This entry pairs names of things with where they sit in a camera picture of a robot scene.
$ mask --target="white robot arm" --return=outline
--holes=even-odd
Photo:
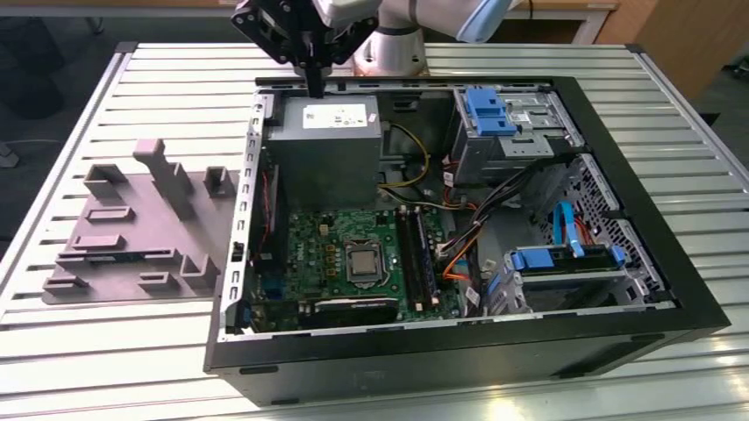
[[[278,63],[290,62],[323,95],[333,64],[355,55],[365,75],[417,75],[425,66],[421,27],[484,42],[522,0],[245,0],[234,26]]]

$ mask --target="ram slot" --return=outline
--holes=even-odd
[[[417,259],[419,261],[419,272],[422,273],[421,279],[422,284],[427,290],[427,299],[430,304],[439,303],[437,295],[439,293],[437,289],[437,277],[434,276],[434,264],[431,262],[431,251],[430,251],[430,241],[426,237],[426,227],[423,226],[423,214],[422,207],[417,207],[410,215],[413,221],[413,227],[417,230],[417,235],[414,240],[417,241],[415,250]]]
[[[421,239],[418,225],[414,223],[411,214],[413,211],[405,206],[398,209],[395,230],[401,248],[401,263],[409,308],[414,311],[422,311],[431,307],[431,297],[421,269],[422,255],[419,254]]]

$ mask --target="metal slotted table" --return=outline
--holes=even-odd
[[[202,371],[211,301],[42,301],[91,164],[144,172],[135,139],[163,138],[187,171],[237,169],[254,78],[291,75],[253,45],[142,44],[112,58],[0,265],[0,417],[747,418],[749,177],[649,57],[622,46],[451,44],[427,57],[433,75],[578,78],[733,325],[600,378],[258,411]]]

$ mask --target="white label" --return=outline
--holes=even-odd
[[[366,107],[362,103],[322,103],[305,107],[306,129],[366,127]]]
[[[480,293],[472,287],[466,289],[466,298],[473,302],[473,305],[480,307]]]
[[[510,114],[510,119],[513,121],[524,121],[526,123],[530,123],[530,117],[525,112],[518,112],[518,114],[516,113]]]
[[[449,173],[449,172],[442,173],[442,178],[445,179],[445,185],[447,187],[453,187],[456,185],[456,180],[453,178],[453,173]]]

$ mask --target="blue latch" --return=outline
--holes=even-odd
[[[612,246],[612,256],[617,262],[617,267],[621,268],[628,261],[628,254],[620,246]]]
[[[546,248],[518,250],[510,254],[516,270],[553,268],[554,260]]]
[[[564,244],[565,241],[573,248],[574,257],[584,257],[584,246],[577,238],[577,227],[574,226],[573,204],[561,200],[554,207],[554,244]]]
[[[496,89],[468,88],[466,109],[477,120],[480,136],[513,136],[516,126],[508,120],[508,108]]]

